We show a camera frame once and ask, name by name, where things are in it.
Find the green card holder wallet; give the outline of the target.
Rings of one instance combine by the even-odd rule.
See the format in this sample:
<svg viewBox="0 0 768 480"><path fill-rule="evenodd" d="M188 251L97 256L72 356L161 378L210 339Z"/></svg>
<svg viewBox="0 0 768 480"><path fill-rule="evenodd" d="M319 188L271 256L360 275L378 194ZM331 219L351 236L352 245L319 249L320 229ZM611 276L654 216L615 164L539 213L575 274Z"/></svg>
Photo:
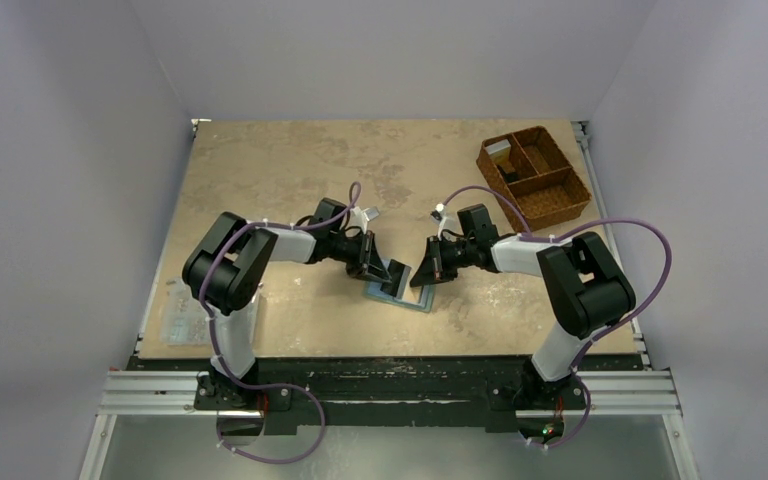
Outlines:
<svg viewBox="0 0 768 480"><path fill-rule="evenodd" d="M404 292L404 296L401 300L394 299L389 295L383 293L381 291L382 285L384 284L380 284L376 282L367 282L365 289L363 290L364 296L373 301L377 301L380 303L384 303L384 304L388 304L388 305L392 305L400 308L405 308L412 311L429 313L432 310L432 305L433 305L434 296L435 296L434 285L421 287L419 290L418 297L415 301L411 301L410 299L405 298L405 292L408 290L408 285Z"/></svg>

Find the brown woven divided basket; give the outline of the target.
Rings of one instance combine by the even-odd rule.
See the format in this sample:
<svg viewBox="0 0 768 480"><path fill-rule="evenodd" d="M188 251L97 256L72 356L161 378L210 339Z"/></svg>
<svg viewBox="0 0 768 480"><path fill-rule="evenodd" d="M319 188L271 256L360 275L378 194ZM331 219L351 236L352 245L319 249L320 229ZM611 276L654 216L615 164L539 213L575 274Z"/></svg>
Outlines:
<svg viewBox="0 0 768 480"><path fill-rule="evenodd" d="M510 158L492 161L488 143L507 138ZM572 162L543 126L491 137L481 143L476 165L516 232L538 231L581 216L592 194Z"/></svg>

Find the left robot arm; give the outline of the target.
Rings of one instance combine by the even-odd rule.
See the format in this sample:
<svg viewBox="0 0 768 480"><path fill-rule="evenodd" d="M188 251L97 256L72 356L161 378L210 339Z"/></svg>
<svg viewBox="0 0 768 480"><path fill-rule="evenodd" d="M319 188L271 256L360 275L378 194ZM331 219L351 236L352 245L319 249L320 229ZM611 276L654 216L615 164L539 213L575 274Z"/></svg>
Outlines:
<svg viewBox="0 0 768 480"><path fill-rule="evenodd" d="M231 212L216 218L185 262L182 280L206 310L211 364L225 375L219 395L232 408L247 408L257 399L258 382L247 375L256 363L251 328L269 264L334 260L351 278L389 284L369 229L378 215L375 208L324 198L300 224L249 222Z"/></svg>

